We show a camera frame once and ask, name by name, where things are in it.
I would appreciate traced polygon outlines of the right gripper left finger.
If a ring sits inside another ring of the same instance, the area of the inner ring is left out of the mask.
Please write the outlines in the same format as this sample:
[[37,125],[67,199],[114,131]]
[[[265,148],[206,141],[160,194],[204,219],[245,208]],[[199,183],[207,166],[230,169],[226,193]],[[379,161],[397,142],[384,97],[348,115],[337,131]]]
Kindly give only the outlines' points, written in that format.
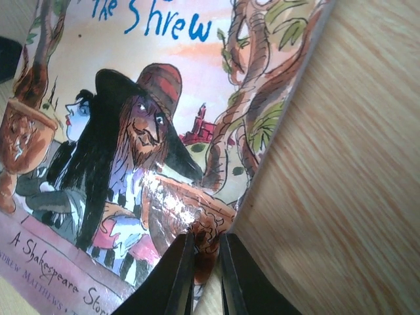
[[180,234],[144,283],[114,315],[193,313],[194,235]]

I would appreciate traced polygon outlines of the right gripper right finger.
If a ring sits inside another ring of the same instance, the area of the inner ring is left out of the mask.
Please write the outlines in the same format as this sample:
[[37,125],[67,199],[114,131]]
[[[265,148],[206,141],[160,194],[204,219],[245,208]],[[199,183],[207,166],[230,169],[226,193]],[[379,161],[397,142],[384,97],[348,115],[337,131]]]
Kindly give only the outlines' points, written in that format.
[[224,314],[301,315],[270,283],[237,235],[221,236],[219,258]]

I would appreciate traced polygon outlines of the pink illustrated book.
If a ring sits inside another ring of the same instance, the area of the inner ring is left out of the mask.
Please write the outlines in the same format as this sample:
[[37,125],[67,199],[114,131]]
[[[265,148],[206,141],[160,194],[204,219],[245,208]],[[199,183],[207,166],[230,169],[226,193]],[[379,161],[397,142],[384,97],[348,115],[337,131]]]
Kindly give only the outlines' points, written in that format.
[[38,1],[1,118],[1,275],[111,314],[193,233],[197,303],[333,1]]

